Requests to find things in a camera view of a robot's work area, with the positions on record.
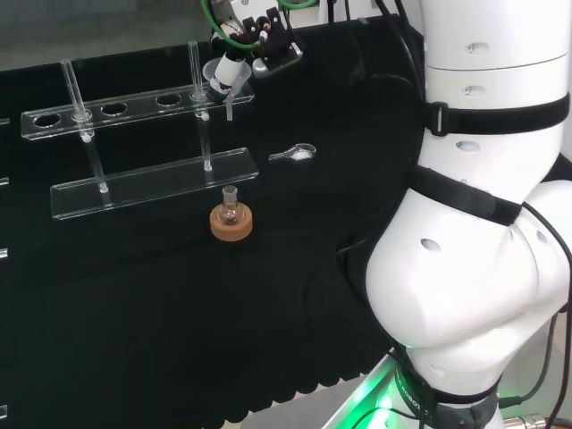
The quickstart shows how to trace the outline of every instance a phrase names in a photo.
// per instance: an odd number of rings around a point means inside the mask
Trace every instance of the acrylic rod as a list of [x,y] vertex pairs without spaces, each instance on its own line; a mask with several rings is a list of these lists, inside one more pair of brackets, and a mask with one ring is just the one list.
[[200,135],[200,150],[203,155],[203,161],[205,164],[205,171],[213,171],[213,165],[211,163],[211,144],[208,137],[208,120],[210,119],[207,112],[197,112],[198,122],[198,134]]
[[190,73],[193,79],[193,90],[191,99],[193,101],[203,101],[206,92],[203,89],[203,73],[200,68],[200,57],[198,56],[198,43],[189,42]]
[[65,77],[65,82],[68,85],[68,91],[70,92],[71,102],[73,103],[73,109],[75,111],[72,119],[80,126],[80,136],[85,143],[85,147],[88,152],[91,171],[96,176],[99,192],[101,192],[104,199],[104,204],[106,204],[106,201],[109,199],[109,188],[105,182],[104,169],[101,166],[99,154],[97,153],[96,143],[93,141],[96,132],[92,127],[89,126],[91,112],[86,110],[86,107],[83,104],[83,98],[81,98],[80,93],[80,86],[78,85],[78,81],[75,78],[75,72],[73,71],[73,65],[70,60],[62,60],[62,71],[63,76]]

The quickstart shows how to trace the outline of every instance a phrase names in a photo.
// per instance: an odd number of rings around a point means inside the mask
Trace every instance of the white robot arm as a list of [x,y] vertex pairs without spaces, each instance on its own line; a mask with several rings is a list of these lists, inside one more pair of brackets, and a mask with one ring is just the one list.
[[[469,111],[476,121],[487,112],[497,122],[506,112],[517,115],[514,109],[566,104],[569,0],[421,5],[426,100],[442,104],[437,131],[447,126],[449,109]],[[526,201],[572,246],[572,182],[539,185],[560,150],[564,123],[556,122],[530,131],[518,123],[521,130],[426,130],[418,165],[505,202]],[[500,412],[478,404],[494,395],[518,349],[566,305],[569,279],[562,246],[530,210],[507,226],[409,189],[371,255],[366,287],[376,317],[407,347],[415,372],[455,404],[439,407],[479,411],[474,421],[492,429],[504,427]],[[396,380],[394,407],[419,413],[399,374]],[[406,418],[402,424],[416,426]]]

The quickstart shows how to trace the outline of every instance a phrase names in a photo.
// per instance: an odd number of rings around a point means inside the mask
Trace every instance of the green led light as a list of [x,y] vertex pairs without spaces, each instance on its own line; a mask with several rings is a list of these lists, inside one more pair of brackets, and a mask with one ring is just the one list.
[[390,408],[393,408],[393,403],[391,402],[391,398],[389,396],[383,395],[377,401],[377,407],[379,408],[387,408],[387,409],[378,409],[375,413],[373,418],[369,421],[366,426],[366,429],[385,429],[385,422],[390,417]]

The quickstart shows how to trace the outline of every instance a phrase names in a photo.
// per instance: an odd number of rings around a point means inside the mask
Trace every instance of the metal connector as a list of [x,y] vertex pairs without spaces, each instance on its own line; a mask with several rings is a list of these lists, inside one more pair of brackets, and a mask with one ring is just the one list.
[[544,429],[546,420],[539,414],[507,418],[504,421],[504,427],[506,429]]

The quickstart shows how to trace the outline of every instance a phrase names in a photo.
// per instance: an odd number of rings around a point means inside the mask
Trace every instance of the black strap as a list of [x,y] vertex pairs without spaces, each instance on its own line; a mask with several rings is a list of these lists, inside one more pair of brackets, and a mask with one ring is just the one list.
[[451,109],[446,103],[427,103],[425,107],[425,127],[434,136],[518,134],[545,130],[564,122],[570,110],[570,94],[545,105],[515,109]]
[[407,185],[445,206],[504,226],[513,224],[522,208],[519,204],[496,198],[420,165],[410,170]]

